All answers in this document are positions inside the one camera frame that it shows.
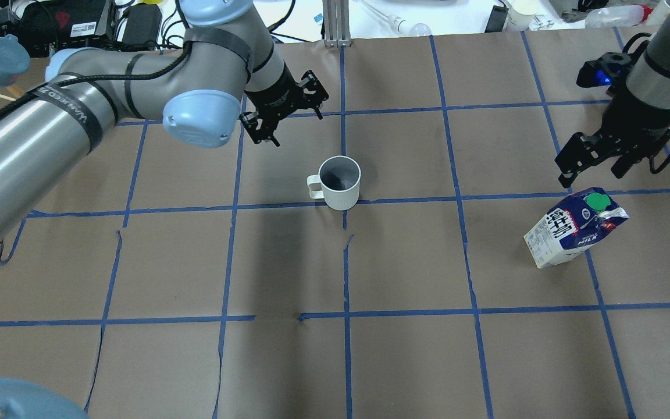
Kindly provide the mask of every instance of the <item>blue grid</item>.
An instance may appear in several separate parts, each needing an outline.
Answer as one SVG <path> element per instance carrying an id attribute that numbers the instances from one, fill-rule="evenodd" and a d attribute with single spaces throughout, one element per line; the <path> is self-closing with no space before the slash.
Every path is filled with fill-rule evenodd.
<path id="1" fill-rule="evenodd" d="M 622 45 L 622 37 L 619 34 L 617 29 L 614 29 L 615 35 L 620 45 Z M 496 200 L 496 199 L 520 199 L 520 198 L 561 198 L 566 196 L 567 193 L 531 193 L 531 194 L 484 194 L 483 196 L 463 196 L 461 193 L 461 188 L 458 183 L 457 178 L 457 168 L 455 167 L 454 162 L 454 152 L 452 151 L 452 141 L 451 141 L 451 132 L 448 122 L 448 112 L 449 111 L 461 111 L 462 109 L 498 109 L 498 108 L 510 108 L 510 107 L 522 107 L 522 106 L 542 106 L 545 112 L 545 117 L 547 119 L 548 126 L 550 127 L 551 137 L 553 138 L 553 143 L 555 145 L 555 150 L 560 150 L 560 145 L 558 138 L 556 136 L 555 128 L 553 123 L 551 123 L 550 111 L 548 110 L 550 106 L 567 106 L 567 105 L 581 105 L 581 104 L 605 104 L 608 101 L 556 101 L 556 102 L 547 102 L 543 93 L 543 88 L 540 82 L 539 75 L 537 74 L 534 58 L 529 48 L 528 40 L 526 39 L 526 34 L 522 33 L 521 37 L 523 39 L 524 46 L 526 48 L 526 53 L 529 58 L 529 65 L 532 68 L 532 73 L 534 75 L 534 81 L 537 84 L 537 89 L 540 94 L 539 102 L 528 102 L 528 103 L 517 103 L 517 104 L 485 104 L 485 105 L 467 105 L 467 106 L 448 106 L 446 104 L 446 99 L 444 95 L 444 87 L 441 79 L 441 68 L 439 65 L 439 56 L 436 51 L 436 45 L 433 37 L 430 37 L 430 46 L 433 54 L 434 64 L 436 67 L 436 76 L 439 83 L 439 92 L 441 96 L 441 106 L 432 106 L 432 107 L 423 107 L 423 108 L 404 108 L 404 109 L 368 109 L 367 111 L 346 111 L 346 102 L 345 102 L 345 50 L 340 48 L 340 95 L 341 95 L 341 108 L 338 112 L 324 112 L 325 116 L 340 116 L 341 119 L 341 150 L 342 154 L 347 153 L 346 148 L 346 116 L 348 115 L 361 115 L 361 114 L 378 114 L 378 113 L 399 113 L 399 112 L 427 112 L 427 111 L 441 111 L 444 116 L 444 129 L 447 140 L 447 151 L 450 156 L 450 165 L 452 170 L 452 180 L 454 181 L 455 196 L 439 196 L 439 197 L 427 197 L 427 198 L 394 198 L 394 199 L 377 199 L 377 200 L 359 200 L 359 205 L 372 205 L 372 204 L 400 204 L 400 203 L 419 203 L 419 202 L 441 202 L 441 201 L 455 201 L 457 203 L 458 218 L 461 228 L 462 235 L 462 246 L 463 246 L 463 257 L 465 258 L 465 266 L 467 268 L 468 276 L 468 287 L 471 296 L 472 308 L 456 308 L 455 310 L 383 310 L 383 311 L 362 311 L 362 312 L 351 312 L 350 310 L 350 293 L 349 293 L 349 269 L 348 269 L 348 252 L 349 245 L 351 240 L 354 238 L 351 235 L 348 238 L 348 243 L 343 249 L 343 282 L 344 282 L 344 297 L 345 303 L 343 307 L 343 312 L 333 312 L 333 313 L 301 313 L 298 317 L 298 320 L 305 321 L 308 319 L 318 319 L 318 318 L 342 318 L 344 320 L 344 332 L 345 332 L 345 389 L 346 389 L 346 412 L 348 419 L 353 417 L 353 403 L 352 403 L 352 382 L 351 382 L 351 334 L 350 334 L 350 319 L 351 318 L 370 318 L 370 317 L 403 317 L 403 316 L 437 316 L 437 315 L 472 315 L 475 320 L 476 327 L 476 340 L 478 347 L 479 355 L 479 366 L 481 369 L 482 375 L 482 384 L 484 390 L 484 398 L 486 398 L 486 409 L 487 416 L 492 418 L 493 407 L 491 400 L 491 382 L 487 378 L 487 365 L 486 360 L 484 359 L 484 345 L 482 342 L 482 329 L 480 325 L 481 315 L 487 314 L 511 314 L 511 313 L 568 313 L 568 312 L 593 312 L 599 311 L 601 316 L 603 316 L 604 328 L 607 333 L 607 339 L 611 346 L 612 359 L 614 360 L 617 377 L 619 378 L 619 383 L 621 386 L 622 394 L 625 400 L 625 406 L 628 411 L 628 416 L 634 418 L 635 411 L 633 410 L 632 403 L 630 401 L 628 388 L 625 380 L 625 376 L 622 372 L 622 366 L 619 360 L 618 352 L 616 349 L 616 343 L 614 342 L 614 336 L 612 335 L 611 326 L 608 320 L 607 312 L 612 310 L 654 310 L 655 308 L 670 308 L 670 303 L 629 303 L 629 304 L 606 304 L 601 294 L 601 289 L 598 284 L 598 277 L 596 276 L 596 268 L 594 260 L 590 252 L 587 252 L 587 263 L 590 268 L 591 279 L 593 287 L 596 292 L 597 304 L 596 305 L 582 305 L 582 306 L 560 306 L 560 307 L 496 307 L 496 308 L 479 308 L 476 300 L 476 295 L 473 291 L 472 276 L 470 262 L 467 254 L 467 245 L 468 238 L 465 229 L 465 220 L 464 220 L 464 210 L 463 202 L 473 201 L 473 200 Z M 291 117 L 302 118 L 302 117 L 313 117 L 314 113 L 298 113 L 294 114 Z M 182 317 L 182 318 L 108 318 L 109 307 L 112 297 L 112 291 L 115 284 L 115 277 L 117 274 L 117 268 L 119 267 L 120 262 L 120 249 L 122 249 L 122 238 L 120 238 L 120 233 L 117 232 L 117 247 L 115 250 L 115 260 L 112 268 L 111 276 L 109 279 L 109 289 L 106 295 L 106 302 L 104 305 L 104 312 L 102 318 L 100 319 L 76 319 L 76 320 L 53 320 L 53 321 L 0 321 L 0 327 L 9 327 L 9 326 L 75 326 L 75 325 L 99 325 L 101 327 L 101 338 L 100 345 L 98 348 L 98 364 L 95 366 L 95 376 L 98 372 L 99 367 L 99 352 L 101 351 L 101 346 L 104 338 L 104 332 L 107 325 L 111 324 L 178 324 L 178 323 L 205 323 L 205 322 L 218 322 L 220 323 L 220 336 L 219 336 L 219 357 L 220 361 L 223 360 L 223 351 L 224 351 L 224 342 L 226 336 L 226 324 L 229 321 L 253 321 L 255 316 L 253 315 L 228 315 L 228 306 L 229 306 L 229 289 L 231 282 L 231 266 L 233 260 L 233 250 L 234 250 L 234 234 L 236 230 L 236 220 L 237 220 L 237 211 L 239 210 L 260 210 L 260 209 L 269 209 L 269 208 L 284 208 L 284 207 L 317 207 L 324 205 L 323 202 L 290 202 L 284 204 L 253 204 L 253 205 L 239 205 L 239 187 L 240 187 L 240 172 L 241 172 L 241 163 L 243 158 L 243 136 L 244 133 L 240 133 L 238 154 L 237 154 L 237 172 L 235 177 L 234 184 L 234 201 L 231 206 L 217 206 L 217 207 L 177 207 L 177 208 L 152 208 L 152 209 L 132 209 L 131 199 L 133 198 L 133 189 L 136 185 L 136 177 L 138 175 L 139 165 L 141 164 L 141 152 L 144 146 L 144 140 L 147 132 L 148 125 L 160 124 L 161 121 L 156 120 L 147 120 L 143 122 L 120 122 L 118 125 L 127 126 L 127 125 L 142 125 L 141 131 L 141 141 L 138 146 L 138 151 L 136 154 L 136 163 L 133 170 L 132 180 L 130 191 L 128 194 L 127 204 L 125 209 L 119 211 L 106 211 L 106 212 L 64 212 L 64 213 L 44 213 L 32 211 L 30 214 L 22 220 L 19 231 L 16 235 L 16 238 L 13 242 L 12 249 L 9 254 L 9 258 L 14 255 L 17 244 L 19 243 L 19 237 L 22 233 L 24 226 L 26 225 L 27 218 L 50 218 L 50 217 L 101 217 L 101 216 L 110 216 L 110 215 L 122 215 L 123 216 L 123 227 L 128 225 L 130 215 L 133 214 L 145 214 L 145 213 L 160 213 L 160 212 L 202 212 L 202 211 L 230 211 L 231 212 L 231 228 L 229 233 L 229 248 L 228 248 L 228 257 L 227 257 L 227 267 L 226 267 L 226 278 L 224 286 L 224 295 L 223 295 L 223 308 L 222 313 L 219 316 L 199 316 L 199 317 Z M 636 189 L 636 190 L 612 190 L 607 191 L 607 193 L 614 194 L 670 194 L 670 189 Z M 343 213 L 343 229 L 347 228 L 347 212 Z M 88 410 L 88 405 L 90 401 L 88 400 L 85 411 Z M 215 412 L 213 412 L 213 419 L 216 419 L 216 411 L 218 410 L 218 399 L 216 400 Z"/>

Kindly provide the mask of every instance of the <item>sticker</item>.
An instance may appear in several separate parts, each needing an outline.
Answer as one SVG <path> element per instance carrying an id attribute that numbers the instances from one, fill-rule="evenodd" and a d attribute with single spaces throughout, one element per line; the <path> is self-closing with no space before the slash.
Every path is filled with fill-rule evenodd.
<path id="1" fill-rule="evenodd" d="M 545 217 L 547 227 L 556 240 L 563 239 L 578 232 L 578 226 L 568 210 L 555 208 Z"/>
<path id="2" fill-rule="evenodd" d="M 94 35 L 95 29 L 98 27 L 98 22 L 79 23 L 72 26 L 72 38 L 85 37 L 86 35 Z"/>

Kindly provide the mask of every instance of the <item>red logo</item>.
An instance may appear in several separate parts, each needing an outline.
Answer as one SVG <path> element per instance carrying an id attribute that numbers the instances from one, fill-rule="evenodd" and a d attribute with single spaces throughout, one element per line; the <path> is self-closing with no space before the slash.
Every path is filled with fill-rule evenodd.
<path id="1" fill-rule="evenodd" d="M 59 24 L 59 29 L 64 29 L 67 23 L 69 23 L 69 19 L 71 19 L 72 16 L 66 12 L 57 12 L 56 13 L 56 21 Z"/>

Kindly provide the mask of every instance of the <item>mug rim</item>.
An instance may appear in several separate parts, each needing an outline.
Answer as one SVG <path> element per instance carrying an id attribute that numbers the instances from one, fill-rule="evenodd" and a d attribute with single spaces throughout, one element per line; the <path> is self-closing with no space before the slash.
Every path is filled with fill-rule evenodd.
<path id="1" fill-rule="evenodd" d="M 349 160 L 351 160 L 351 162 L 353 162 L 353 164 L 356 165 L 356 169 L 358 169 L 358 180 L 356 181 L 356 183 L 353 184 L 353 186 L 351 186 L 351 187 L 348 188 L 348 189 L 333 189 L 333 188 L 329 188 L 327 185 L 325 185 L 324 183 L 322 183 L 322 167 L 324 167 L 325 164 L 326 164 L 327 162 L 329 162 L 330 160 L 332 160 L 332 159 L 338 159 L 338 158 L 341 158 L 341 157 L 342 157 L 342 158 L 345 158 L 345 159 L 349 159 Z M 319 165 L 319 169 L 317 169 L 317 176 L 319 177 L 320 185 L 322 186 L 323 189 L 324 189 L 324 188 L 327 188 L 327 190 L 329 190 L 329 191 L 333 191 L 334 193 L 346 193 L 347 191 L 350 191 L 351 189 L 356 188 L 356 186 L 358 186 L 358 185 L 361 183 L 361 165 L 359 165 L 358 162 L 357 162 L 356 160 L 352 159 L 351 157 L 343 156 L 342 154 L 340 154 L 340 155 L 337 155 L 337 156 L 328 157 L 328 159 L 326 159 L 324 162 L 322 162 L 322 164 Z"/>

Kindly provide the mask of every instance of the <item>mug handle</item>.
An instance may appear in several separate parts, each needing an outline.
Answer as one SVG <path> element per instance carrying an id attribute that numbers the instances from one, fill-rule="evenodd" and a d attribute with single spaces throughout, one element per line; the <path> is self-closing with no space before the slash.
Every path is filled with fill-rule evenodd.
<path id="1" fill-rule="evenodd" d="M 312 186 L 319 185 L 319 190 L 312 189 Z M 322 193 L 322 182 L 319 180 L 319 175 L 311 175 L 307 177 L 307 188 L 309 188 L 309 198 L 324 199 L 325 194 Z"/>

